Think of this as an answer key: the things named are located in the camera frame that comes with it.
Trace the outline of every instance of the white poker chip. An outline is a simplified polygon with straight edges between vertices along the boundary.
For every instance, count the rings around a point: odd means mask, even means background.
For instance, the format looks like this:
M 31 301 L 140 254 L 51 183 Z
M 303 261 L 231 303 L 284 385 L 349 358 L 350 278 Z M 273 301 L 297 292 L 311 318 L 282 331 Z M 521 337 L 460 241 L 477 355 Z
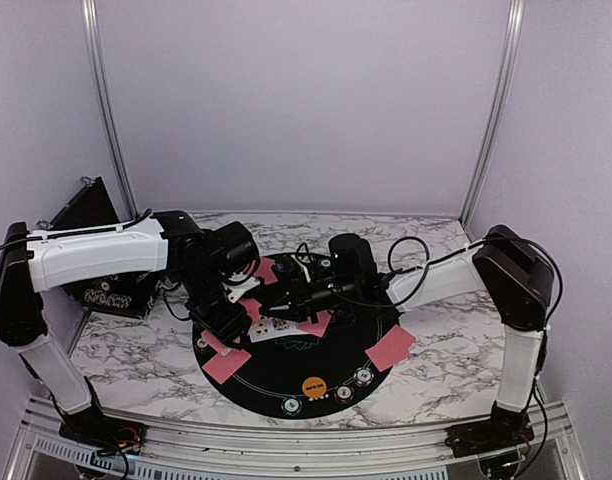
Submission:
M 328 258 L 323 258 L 319 261 L 319 266 L 322 270 L 328 270 L 332 265 L 332 262 Z
M 346 400 L 348 398 L 350 398 L 353 395 L 353 391 L 350 389 L 350 387 L 347 387 L 346 385 L 342 385 L 341 387 L 339 387 L 337 389 L 337 391 L 335 392 L 335 394 L 341 399 L 341 400 Z
M 353 374 L 353 381 L 358 387 L 367 387 L 375 378 L 375 374 L 370 368 L 358 368 Z
M 295 397 L 285 398 L 282 400 L 282 411 L 293 417 L 302 411 L 302 402 Z
M 197 348 L 199 348 L 200 350 L 204 350 L 205 348 L 208 348 L 208 342 L 204 340 L 204 337 L 199 337 L 195 345 L 197 345 Z

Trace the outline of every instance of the orange sticker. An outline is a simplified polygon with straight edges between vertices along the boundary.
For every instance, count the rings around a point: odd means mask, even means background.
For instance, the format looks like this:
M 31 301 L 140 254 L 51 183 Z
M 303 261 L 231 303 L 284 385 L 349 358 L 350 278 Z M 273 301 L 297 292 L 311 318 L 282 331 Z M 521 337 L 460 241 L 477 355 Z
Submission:
M 322 398 L 326 395 L 326 382 L 319 377 L 310 377 L 302 383 L 302 392 L 308 398 Z

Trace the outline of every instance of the white wall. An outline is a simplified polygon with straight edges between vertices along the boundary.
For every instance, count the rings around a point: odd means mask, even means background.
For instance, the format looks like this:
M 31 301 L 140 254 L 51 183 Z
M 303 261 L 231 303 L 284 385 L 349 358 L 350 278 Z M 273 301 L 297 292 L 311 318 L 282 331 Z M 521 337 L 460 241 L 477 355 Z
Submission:
M 612 0 L 531 1 L 472 229 L 506 223 L 565 276 L 544 385 L 612 480 Z
M 508 10 L 500 0 L 99 2 L 140 207 L 457 216 Z
M 102 134 L 79 2 L 0 0 L 0 243 L 8 225 L 57 213 L 82 175 L 117 185 Z M 46 317 L 65 340 L 81 310 L 45 296 Z M 36 383 L 0 343 L 0 478 Z

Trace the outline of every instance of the marble surface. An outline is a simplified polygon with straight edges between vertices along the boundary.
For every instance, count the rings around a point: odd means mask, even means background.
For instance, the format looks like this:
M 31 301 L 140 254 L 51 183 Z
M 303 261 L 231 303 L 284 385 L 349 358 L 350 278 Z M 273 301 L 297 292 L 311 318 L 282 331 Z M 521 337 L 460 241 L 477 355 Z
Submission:
M 417 235 L 433 257 L 452 251 L 466 235 L 455 220 L 366 215 L 193 214 L 203 228 L 239 220 L 253 233 L 262 254 L 295 250 L 307 242 L 327 252 L 328 240 L 355 232 L 370 241 L 381 271 L 393 240 Z M 398 247 L 396 265 L 421 259 L 419 247 Z M 185 315 L 184 293 L 173 308 Z M 91 316 L 72 354 L 92 381 L 103 405 L 197 422 L 287 428 L 354 428 L 451 420 L 486 414 L 497 394 L 504 336 L 486 294 L 467 294 L 429 304 L 400 319 L 417 337 L 412 357 L 396 365 L 367 399 L 335 415 L 280 420 L 242 409 L 221 396 L 197 366 L 191 325 L 175 320 L 157 302 L 146 320 Z

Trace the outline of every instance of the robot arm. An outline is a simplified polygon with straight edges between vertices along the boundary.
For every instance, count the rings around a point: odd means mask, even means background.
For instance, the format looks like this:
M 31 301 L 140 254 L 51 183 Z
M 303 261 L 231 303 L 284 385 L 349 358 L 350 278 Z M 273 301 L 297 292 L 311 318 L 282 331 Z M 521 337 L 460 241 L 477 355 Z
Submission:
M 110 274 L 166 270 L 188 290 L 199 323 L 222 337 L 239 336 L 247 328 L 244 307 L 233 303 L 224 284 L 259 261 L 250 232 L 239 222 L 202 230 L 185 213 L 173 211 L 130 227 L 29 234 L 24 223 L 16 223 L 6 236 L 10 242 L 0 260 L 0 340 L 16 349 L 50 390 L 78 440 L 103 441 L 125 424 L 101 412 L 92 386 L 44 321 L 39 292 Z M 251 279 L 245 287 L 255 285 Z
M 494 227 L 486 236 L 494 239 L 490 244 L 431 265 L 417 293 L 398 307 L 405 312 L 454 295 L 487 290 L 505 326 L 502 377 L 491 418 L 448 430 L 447 444 L 456 456 L 510 446 L 522 435 L 533 438 L 526 408 L 545 359 L 546 313 L 554 274 L 532 248 L 513 243 L 513 238 L 518 237 L 507 227 Z M 421 275 L 422 270 L 417 270 L 395 277 L 387 289 L 392 302 L 403 300 Z

